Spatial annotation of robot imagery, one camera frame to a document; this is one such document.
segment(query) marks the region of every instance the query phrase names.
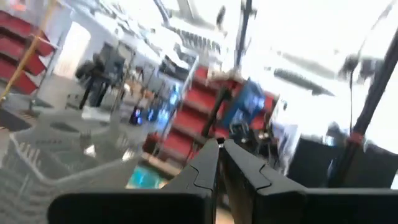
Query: clear plastic basket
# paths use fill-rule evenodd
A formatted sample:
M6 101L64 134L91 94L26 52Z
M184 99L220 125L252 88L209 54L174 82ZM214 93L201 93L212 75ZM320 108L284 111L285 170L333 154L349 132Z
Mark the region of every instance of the clear plastic basket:
M0 169L2 223L46 223L48 206L61 194L125 188L141 149L130 147L115 119L83 132L51 126L79 119L76 111L42 114L37 126L10 135ZM91 144L99 146L95 156L84 150Z

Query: red stair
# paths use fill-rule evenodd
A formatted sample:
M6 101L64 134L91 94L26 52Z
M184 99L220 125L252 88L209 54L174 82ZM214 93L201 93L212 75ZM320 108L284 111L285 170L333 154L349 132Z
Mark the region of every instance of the red stair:
M195 146L199 150L206 141L200 132L207 121L211 109L214 107L216 93L221 84L229 86L233 93L237 93L242 87L242 84L234 80L217 81L206 85L206 76L206 68L199 68L196 71L192 88L188 90L182 108L177 111L169 135L163 142L163 149L161 150L172 153L170 157L165 157L163 153L162 159L173 159L184 164L187 158L191 159L194 157L195 152L192 152L193 143L196 143ZM223 114L225 106L225 104L221 105L218 116ZM252 127L262 127L264 113L265 110L254 119ZM214 134L217 137L227 138L228 130L216 128Z
M14 17L4 11L0 12L0 79L8 80L15 72L19 60L23 57L24 49L31 34L36 34L37 28L20 18ZM41 38L49 41L44 34ZM31 75L38 75L45 70L39 56L48 56L54 48L45 42L39 42L35 54L31 56L24 70ZM37 89L25 72L22 72L14 84L15 88L23 94L31 94Z

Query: yellow pole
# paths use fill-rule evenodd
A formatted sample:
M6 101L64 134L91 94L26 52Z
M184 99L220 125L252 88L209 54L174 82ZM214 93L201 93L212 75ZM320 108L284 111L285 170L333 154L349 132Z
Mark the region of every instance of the yellow pole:
M55 9L56 5L57 5L57 0L50 0L49 1L49 5L47 6L47 10L45 12L44 19L43 19L43 21L42 21L42 23L41 23L41 25L39 27L38 33L34 37L32 44L27 49L25 55L23 56L21 62L19 63L17 69L15 70L14 74L12 74L12 77L8 81L8 84L7 84L6 88L4 89L4 91L0 95L0 104L2 103L4 97L10 92L12 84L14 84L14 82L21 75L21 73L22 73L21 71L24 69L25 64L30 59L30 56L34 53L34 51L36 49L36 45L40 41L39 37L40 37L40 35L42 33L42 30L47 26L47 23L48 23L48 21L50 19L50 16L51 16L53 10Z

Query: staircase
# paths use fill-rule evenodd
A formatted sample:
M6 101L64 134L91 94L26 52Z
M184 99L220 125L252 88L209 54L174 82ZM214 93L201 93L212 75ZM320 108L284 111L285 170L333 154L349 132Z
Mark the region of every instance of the staircase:
M207 138L201 135L201 131L208 119L210 111L215 105L217 91L220 89L220 86L226 85L232 90L233 95L237 94L242 87L241 83L234 80L223 80L206 84L206 76L206 68L199 68L196 71L192 88L187 91L182 106L172 121L169 135L160 148L158 156L161 160L172 160L185 165L189 159L193 158L207 140ZM273 97L267 97L267 99L271 100L272 105ZM226 108L226 104L224 102L218 111L219 119ZM263 126L265 112L266 110L263 110L262 113L256 116L251 124L253 128L259 129ZM227 138L228 130L216 127L215 131L211 134L216 138Z
M19 61L24 56L27 43L32 39L31 34L36 34L37 28L14 17L7 12L0 11L0 80L8 82L14 74ZM46 57L54 51L54 48L45 42L39 42L35 53L24 67L14 87L22 94L31 94L37 89L37 85L28 77L27 73L37 76L45 70L45 65L39 56Z

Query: doorway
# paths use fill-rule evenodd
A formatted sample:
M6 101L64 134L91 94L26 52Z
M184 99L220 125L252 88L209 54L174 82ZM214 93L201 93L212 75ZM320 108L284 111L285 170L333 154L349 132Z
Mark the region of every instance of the doorway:
M72 22L54 74L72 80L80 59L86 51L91 34L77 22Z

